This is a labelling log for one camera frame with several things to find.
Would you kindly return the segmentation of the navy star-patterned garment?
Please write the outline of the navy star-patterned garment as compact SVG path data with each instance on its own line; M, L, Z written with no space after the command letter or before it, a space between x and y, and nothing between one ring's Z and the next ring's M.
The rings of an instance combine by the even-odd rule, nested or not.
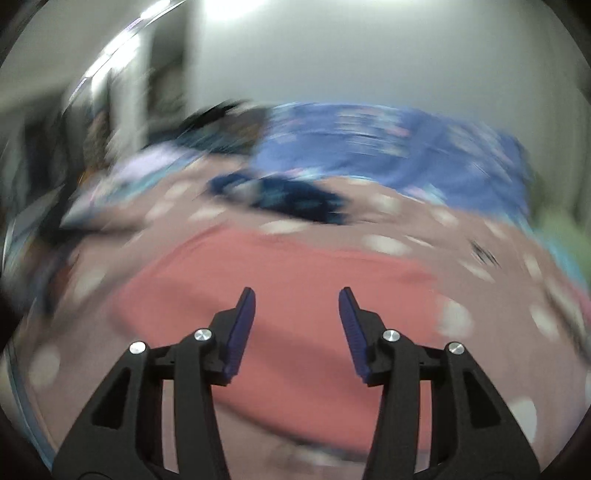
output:
M213 177L207 191L236 204L301 220L346 223L349 200L307 181L276 175L256 177L238 171Z

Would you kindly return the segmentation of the mauve polka-dot blanket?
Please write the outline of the mauve polka-dot blanket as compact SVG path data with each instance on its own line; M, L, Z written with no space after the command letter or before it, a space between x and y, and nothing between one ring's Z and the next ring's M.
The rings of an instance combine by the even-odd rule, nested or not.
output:
M33 313L10 353L16 393L45 450L59 447L126 341L118 292L144 268L216 227L356 250L426 268L441 303L436 344L465 344L507 402L542 467L559 456L590 405L590 365L575 331L582 297L551 255L517 228L433 206L376 183L332 177L321 187L349 200L344 226L266 213L212 196L207 182L242 167L207 156L97 222L132 226L88 238L67 256L53 315ZM353 479L367 452L283 433L217 401L230 471L239 479Z

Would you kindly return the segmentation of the pink garment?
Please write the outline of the pink garment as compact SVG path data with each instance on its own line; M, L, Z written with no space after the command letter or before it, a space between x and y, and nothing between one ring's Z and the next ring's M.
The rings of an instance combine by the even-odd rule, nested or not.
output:
M419 344L436 344L434 276L419 263L327 250L216 227L144 268L117 294L117 318L153 347L178 342L256 293L256 319L238 375L217 401L271 429L365 452L380 393L363 386L339 320L339 291Z

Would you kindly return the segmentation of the blue tree-print headboard cover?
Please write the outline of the blue tree-print headboard cover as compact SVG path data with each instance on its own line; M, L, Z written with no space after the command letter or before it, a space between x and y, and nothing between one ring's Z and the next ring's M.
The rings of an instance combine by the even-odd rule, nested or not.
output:
M376 182L408 197L520 221L531 170L513 136L419 109L290 103L270 110L252 166L264 173Z

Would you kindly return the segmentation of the green pillow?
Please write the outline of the green pillow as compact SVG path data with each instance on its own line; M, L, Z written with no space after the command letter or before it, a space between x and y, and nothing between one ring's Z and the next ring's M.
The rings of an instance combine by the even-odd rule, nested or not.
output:
M544 239L567 255L590 283L590 237L572 217L560 210L543 209L536 218L536 225Z

